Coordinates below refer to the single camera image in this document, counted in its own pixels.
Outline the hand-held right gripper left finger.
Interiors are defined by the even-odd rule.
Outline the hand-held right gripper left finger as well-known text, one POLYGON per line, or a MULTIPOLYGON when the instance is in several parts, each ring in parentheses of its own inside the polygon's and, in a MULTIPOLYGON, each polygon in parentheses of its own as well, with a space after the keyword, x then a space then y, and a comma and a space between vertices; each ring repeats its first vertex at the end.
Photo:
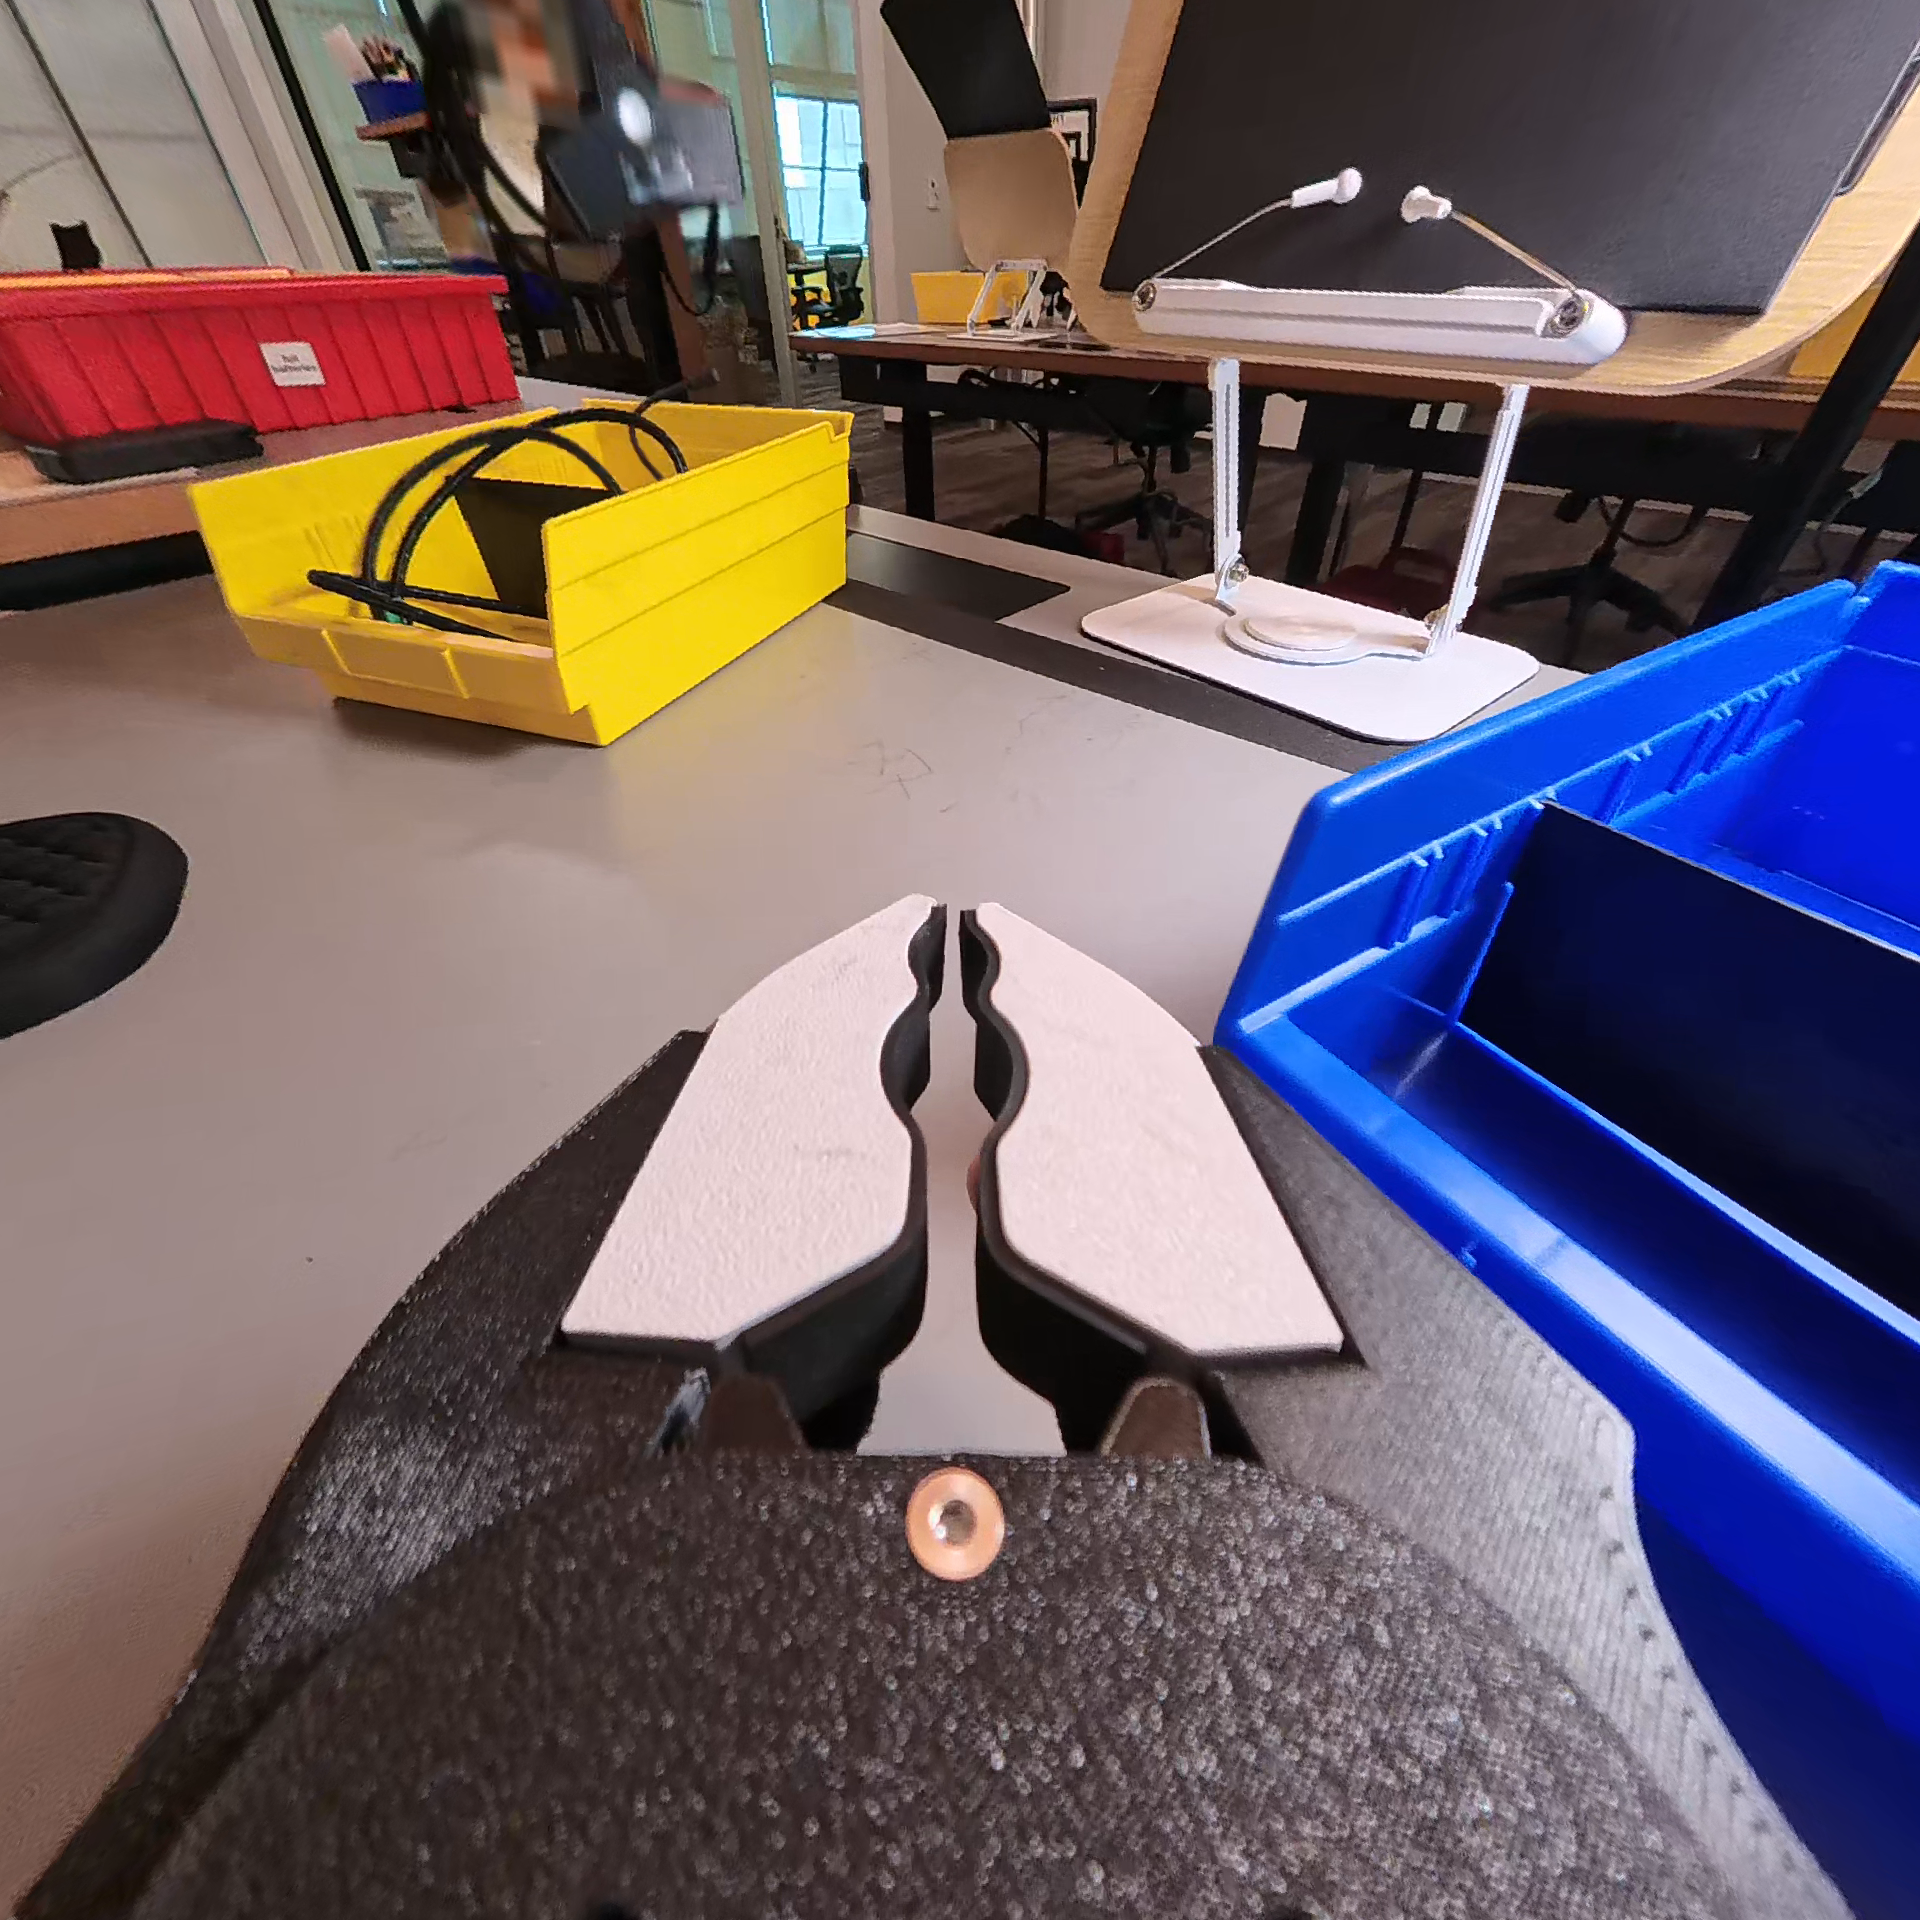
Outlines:
POLYGON ((922 1317, 944 907, 904 896, 701 1036, 560 1319, 571 1347, 892 1357, 922 1317))

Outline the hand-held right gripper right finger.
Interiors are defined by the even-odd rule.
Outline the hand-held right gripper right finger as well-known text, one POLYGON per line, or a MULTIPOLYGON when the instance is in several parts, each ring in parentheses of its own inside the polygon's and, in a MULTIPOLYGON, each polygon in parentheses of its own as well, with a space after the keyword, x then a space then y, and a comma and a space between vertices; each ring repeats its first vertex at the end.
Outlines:
POLYGON ((981 1328, 1004 1365, 1242 1365, 1339 1354, 1344 1328, 1196 1036, 1002 903, 962 916, 981 1328))

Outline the yellow plastic bin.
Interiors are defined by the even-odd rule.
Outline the yellow plastic bin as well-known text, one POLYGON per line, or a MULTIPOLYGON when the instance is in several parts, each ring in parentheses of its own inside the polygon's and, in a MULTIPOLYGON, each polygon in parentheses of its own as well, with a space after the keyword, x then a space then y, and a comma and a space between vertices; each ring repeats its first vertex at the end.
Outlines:
POLYGON ((250 650, 345 703, 603 747, 848 579, 851 417, 588 401, 193 487, 250 650), (544 527, 544 617, 492 594, 471 475, 603 490, 544 527))

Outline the black bin divider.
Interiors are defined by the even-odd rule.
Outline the black bin divider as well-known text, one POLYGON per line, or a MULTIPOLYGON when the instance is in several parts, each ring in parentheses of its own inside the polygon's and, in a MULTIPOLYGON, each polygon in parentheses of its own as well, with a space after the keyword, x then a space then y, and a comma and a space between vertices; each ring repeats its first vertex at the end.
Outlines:
POLYGON ((600 487, 471 475, 456 487, 453 504, 468 527, 495 599, 508 612, 544 617, 544 527, 605 496, 600 487))
POLYGON ((1548 807, 1466 1026, 1741 1208, 1916 1235, 1916 956, 1548 807))

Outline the blue plastic bin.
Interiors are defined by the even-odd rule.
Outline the blue plastic bin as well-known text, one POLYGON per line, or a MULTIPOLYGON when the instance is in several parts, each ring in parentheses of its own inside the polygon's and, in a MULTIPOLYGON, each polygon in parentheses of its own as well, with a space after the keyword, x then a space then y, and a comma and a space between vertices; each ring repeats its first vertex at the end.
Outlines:
POLYGON ((1916 1741, 1916 1235, 1760 1211, 1466 1026, 1570 809, 1916 956, 1916 565, 1353 776, 1296 824, 1216 1043, 1620 1409, 1643 1505, 1916 1741))

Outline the wooden office desk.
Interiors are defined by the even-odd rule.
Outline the wooden office desk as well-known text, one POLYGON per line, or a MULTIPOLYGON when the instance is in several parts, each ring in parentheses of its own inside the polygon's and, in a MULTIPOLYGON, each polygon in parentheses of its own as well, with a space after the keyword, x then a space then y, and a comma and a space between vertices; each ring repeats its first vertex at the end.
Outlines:
MULTIPOLYGON (((1181 418, 1178 442, 1212 421, 1202 362, 1092 341, 962 327, 828 327, 796 339, 805 356, 839 369, 845 401, 904 413, 905 507, 935 516, 930 421, 935 417, 1031 425, 1050 434, 1097 432, 1135 443, 1152 421, 1181 418)), ((1739 377, 1706 392, 1643 395, 1541 387, 1528 401, 1508 477, 1599 500, 1671 504, 1752 520, 1809 424, 1816 381, 1739 377)), ((1460 402, 1471 417, 1497 408, 1497 384, 1471 372, 1247 369, 1239 418, 1228 439, 1242 456, 1239 493, 1251 498, 1268 399, 1305 405, 1300 452, 1309 465, 1288 555, 1289 576, 1313 584, 1327 565, 1338 487, 1353 467, 1402 467, 1474 477, 1483 431, 1416 427, 1416 405, 1460 402)), ((1855 527, 1864 545, 1904 535, 1897 563, 1917 553, 1916 384, 1889 389, 1809 523, 1855 527)))

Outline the white tablet stand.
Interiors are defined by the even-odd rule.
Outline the white tablet stand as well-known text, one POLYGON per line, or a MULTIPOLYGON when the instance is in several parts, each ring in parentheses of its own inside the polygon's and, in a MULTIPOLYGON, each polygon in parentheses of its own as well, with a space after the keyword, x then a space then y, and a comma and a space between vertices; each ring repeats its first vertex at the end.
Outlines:
MULTIPOLYGON (((1385 356, 1490 362, 1523 372, 1596 369, 1627 336, 1624 312, 1572 285, 1424 185, 1405 192, 1405 225, 1453 221, 1529 267, 1541 289, 1453 292, 1265 291, 1197 279, 1191 250, 1136 289, 1145 331, 1212 329, 1228 345, 1207 365, 1213 425, 1236 425, 1247 351, 1367 351, 1385 356)), ((1405 747, 1463 727, 1539 672, 1516 647, 1467 634, 1482 563, 1529 401, 1508 381, 1482 461, 1448 601, 1424 619, 1255 576, 1242 553, 1236 445, 1216 465, 1212 573, 1168 584, 1083 617, 1083 636, 1127 657, 1236 691, 1333 732, 1405 747)))

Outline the flat black case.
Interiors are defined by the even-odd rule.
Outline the flat black case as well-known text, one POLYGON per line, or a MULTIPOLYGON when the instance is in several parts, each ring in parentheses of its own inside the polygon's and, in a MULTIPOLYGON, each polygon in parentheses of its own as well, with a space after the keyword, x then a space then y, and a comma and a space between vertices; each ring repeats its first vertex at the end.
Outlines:
POLYGON ((261 459, 266 450, 252 425, 205 418, 21 445, 43 480, 69 487, 244 465, 261 459))

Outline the black tripod leg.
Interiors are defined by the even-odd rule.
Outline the black tripod leg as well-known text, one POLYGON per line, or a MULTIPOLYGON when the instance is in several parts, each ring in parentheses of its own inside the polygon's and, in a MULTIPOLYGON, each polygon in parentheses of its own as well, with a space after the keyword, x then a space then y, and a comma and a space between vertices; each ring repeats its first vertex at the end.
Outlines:
POLYGON ((1892 263, 1771 490, 1700 601, 1693 634, 1739 617, 1763 599, 1916 345, 1917 233, 1892 263))

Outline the red plastic bin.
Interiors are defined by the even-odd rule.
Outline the red plastic bin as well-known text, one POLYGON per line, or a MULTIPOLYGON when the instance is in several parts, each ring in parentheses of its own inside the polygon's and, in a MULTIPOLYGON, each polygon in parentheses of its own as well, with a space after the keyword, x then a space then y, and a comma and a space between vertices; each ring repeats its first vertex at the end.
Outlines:
POLYGON ((40 272, 2 279, 2 427, 56 445, 196 421, 261 434, 520 395, 499 277, 40 272))

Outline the black board with wooden edge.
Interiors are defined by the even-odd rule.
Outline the black board with wooden edge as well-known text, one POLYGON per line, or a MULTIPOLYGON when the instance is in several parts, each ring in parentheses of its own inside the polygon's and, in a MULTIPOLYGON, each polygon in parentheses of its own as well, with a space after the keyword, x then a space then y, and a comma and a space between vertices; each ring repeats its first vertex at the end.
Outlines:
POLYGON ((1413 185, 1619 312, 1596 369, 1251 347, 1248 369, 1697 393, 1832 327, 1916 231, 1916 5, 1135 5, 1067 285, 1106 345, 1180 256, 1265 291, 1541 289, 1413 185))
POLYGON ((881 20, 944 131, 952 216, 983 274, 967 329, 986 321, 1005 272, 1024 277, 1011 329, 1052 329, 1079 195, 1020 5, 884 3, 881 20))

